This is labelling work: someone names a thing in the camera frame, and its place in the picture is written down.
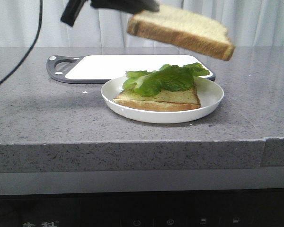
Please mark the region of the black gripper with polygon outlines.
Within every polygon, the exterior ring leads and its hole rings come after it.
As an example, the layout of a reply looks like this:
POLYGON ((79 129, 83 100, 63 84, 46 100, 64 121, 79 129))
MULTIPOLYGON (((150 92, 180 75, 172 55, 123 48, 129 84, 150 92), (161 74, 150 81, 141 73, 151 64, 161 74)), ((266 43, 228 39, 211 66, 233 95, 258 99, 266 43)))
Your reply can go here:
MULTIPOLYGON (((69 0, 60 20, 73 26, 86 0, 69 0)), ((91 7, 98 9, 114 9, 136 14, 141 11, 158 12, 160 5, 155 0, 92 0, 91 7)))

